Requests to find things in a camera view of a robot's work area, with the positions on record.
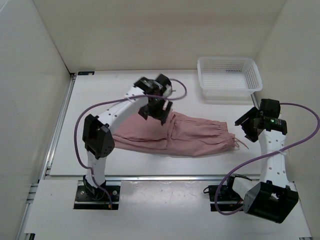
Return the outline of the pink trousers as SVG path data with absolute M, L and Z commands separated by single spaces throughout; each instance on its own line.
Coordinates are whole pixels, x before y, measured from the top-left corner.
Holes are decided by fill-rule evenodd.
M 204 157 L 233 151 L 243 142 L 226 122 L 170 111 L 165 124 L 131 115 L 113 134 L 118 149 L 180 157 Z

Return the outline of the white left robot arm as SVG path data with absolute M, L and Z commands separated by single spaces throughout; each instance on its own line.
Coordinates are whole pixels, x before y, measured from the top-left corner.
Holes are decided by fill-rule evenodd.
M 160 74 L 156 79 L 140 78 L 125 95 L 125 100 L 105 112 L 84 119 L 82 140 L 87 152 L 89 169 L 83 178 L 86 193 L 93 200 L 105 195 L 106 158 L 115 148 L 113 135 L 132 114 L 143 119 L 153 118 L 166 123 L 172 102 L 165 100 L 172 94 L 170 79 Z

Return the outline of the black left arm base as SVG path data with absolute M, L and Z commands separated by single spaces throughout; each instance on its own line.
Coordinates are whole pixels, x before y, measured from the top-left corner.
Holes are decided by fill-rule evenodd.
M 105 189 L 111 197 L 112 206 L 104 191 L 98 189 L 97 194 L 93 194 L 82 184 L 77 186 L 73 208 L 75 210 L 118 210 L 121 186 L 107 185 Z

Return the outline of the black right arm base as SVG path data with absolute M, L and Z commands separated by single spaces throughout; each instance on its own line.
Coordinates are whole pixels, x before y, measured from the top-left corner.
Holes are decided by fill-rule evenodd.
M 203 189 L 203 194 L 209 196 L 210 211 L 217 212 L 215 207 L 215 194 L 218 185 L 208 185 Z M 232 212 L 243 207 L 243 199 L 233 190 L 229 190 L 226 185 L 223 185 L 217 196 L 217 205 L 222 212 Z

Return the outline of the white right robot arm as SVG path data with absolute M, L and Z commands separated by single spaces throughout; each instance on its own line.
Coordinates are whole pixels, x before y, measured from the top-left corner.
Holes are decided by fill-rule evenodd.
M 262 156 L 258 181 L 232 174 L 224 193 L 230 200 L 243 200 L 246 214 L 281 224 L 298 203 L 299 195 L 289 186 L 285 166 L 287 123 L 279 118 L 281 106 L 278 100 L 262 99 L 259 107 L 253 107 L 235 125 L 241 126 L 245 137 L 259 142 Z

